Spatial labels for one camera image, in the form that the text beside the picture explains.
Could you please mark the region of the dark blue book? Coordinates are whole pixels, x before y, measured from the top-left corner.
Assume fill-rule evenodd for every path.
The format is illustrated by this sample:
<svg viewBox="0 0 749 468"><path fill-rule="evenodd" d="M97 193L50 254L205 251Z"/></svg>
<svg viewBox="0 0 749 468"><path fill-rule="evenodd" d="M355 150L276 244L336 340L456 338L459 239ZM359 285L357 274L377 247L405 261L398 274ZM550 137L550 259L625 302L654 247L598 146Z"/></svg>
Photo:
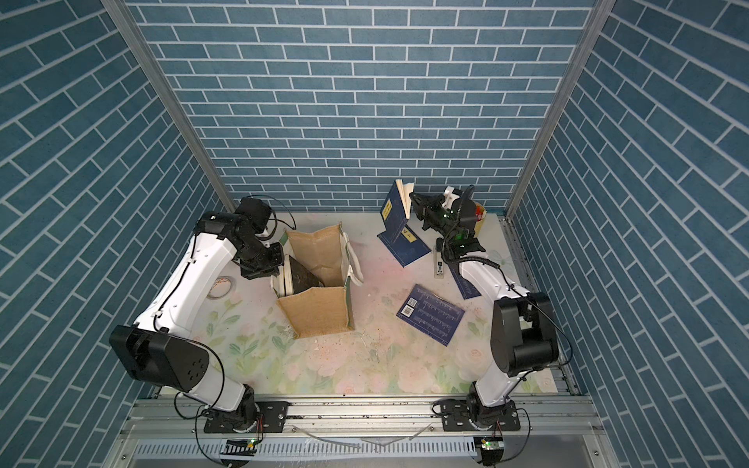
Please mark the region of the dark blue book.
<svg viewBox="0 0 749 468"><path fill-rule="evenodd" d="M460 291L460 294L464 300L471 300L472 298L479 298L481 293L475 288L475 286L463 278L460 274L460 268L455 264L449 264L452 277L456 286Z"/></svg>
<svg viewBox="0 0 749 468"><path fill-rule="evenodd" d="M386 249L388 249L402 267L407 267L431 252L427 243L424 243L421 237L408 225L404 227L393 242L387 239L386 232L378 234L378 239L380 239L380 242L384 244Z"/></svg>
<svg viewBox="0 0 749 468"><path fill-rule="evenodd" d="M443 346L448 346L464 316L464 310L415 285L396 316Z"/></svg>
<svg viewBox="0 0 749 468"><path fill-rule="evenodd" d="M413 183L404 183L396 179L388 191L380 208L380 215L385 227L384 238L394 244L411 217Z"/></svg>

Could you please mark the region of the black book orange title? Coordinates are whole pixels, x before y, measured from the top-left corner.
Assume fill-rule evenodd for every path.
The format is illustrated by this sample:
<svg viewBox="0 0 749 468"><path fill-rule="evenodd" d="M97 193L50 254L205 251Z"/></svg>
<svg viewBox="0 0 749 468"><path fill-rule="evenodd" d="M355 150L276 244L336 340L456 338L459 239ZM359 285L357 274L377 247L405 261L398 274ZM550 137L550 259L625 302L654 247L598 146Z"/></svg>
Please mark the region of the black book orange title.
<svg viewBox="0 0 749 468"><path fill-rule="evenodd" d="M311 288L324 288L324 283L291 255L285 260L285 294L294 296Z"/></svg>

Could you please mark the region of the tan canvas tote bag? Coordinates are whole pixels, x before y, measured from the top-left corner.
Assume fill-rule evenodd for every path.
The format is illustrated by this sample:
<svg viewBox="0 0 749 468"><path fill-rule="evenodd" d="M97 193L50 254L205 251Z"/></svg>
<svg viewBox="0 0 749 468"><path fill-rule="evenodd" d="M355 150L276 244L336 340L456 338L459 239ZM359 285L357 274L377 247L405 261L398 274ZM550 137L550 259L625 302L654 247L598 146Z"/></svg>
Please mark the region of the tan canvas tote bag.
<svg viewBox="0 0 749 468"><path fill-rule="evenodd" d="M277 303L298 339L354 330L351 287L362 286L364 275L349 236L339 223L314 233L287 231L281 237L284 264L271 278ZM325 285L294 296L285 294L288 255L303 264Z"/></svg>

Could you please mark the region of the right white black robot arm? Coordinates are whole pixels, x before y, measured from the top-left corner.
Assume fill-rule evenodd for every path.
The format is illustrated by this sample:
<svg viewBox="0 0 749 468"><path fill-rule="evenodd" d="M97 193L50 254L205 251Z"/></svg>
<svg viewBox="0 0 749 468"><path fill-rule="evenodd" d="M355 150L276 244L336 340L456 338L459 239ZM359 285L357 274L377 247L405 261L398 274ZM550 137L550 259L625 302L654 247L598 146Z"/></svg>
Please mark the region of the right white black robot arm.
<svg viewBox="0 0 749 468"><path fill-rule="evenodd" d="M475 418L497 413L532 372L559 358L558 327L548 296L517 286L480 243L475 187L446 188L439 195L410 193L424 230L440 235L437 252L458 269L493 306L490 348L493 364L476 380L467 403Z"/></svg>

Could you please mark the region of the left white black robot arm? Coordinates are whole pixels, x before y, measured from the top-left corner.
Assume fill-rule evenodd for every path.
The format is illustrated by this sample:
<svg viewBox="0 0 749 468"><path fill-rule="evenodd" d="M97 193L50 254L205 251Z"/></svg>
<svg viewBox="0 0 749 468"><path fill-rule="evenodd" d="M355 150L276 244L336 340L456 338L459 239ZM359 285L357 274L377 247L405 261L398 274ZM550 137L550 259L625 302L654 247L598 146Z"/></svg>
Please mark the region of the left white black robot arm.
<svg viewBox="0 0 749 468"><path fill-rule="evenodd" d="M277 216L250 199L233 213L208 212L195 224L181 265L133 325L116 327L109 344L130 378L169 386L243 424L257 418L253 389L226 374L218 354L191 339L200 306L226 265L254 280L277 273L283 248L271 240Z"/></svg>

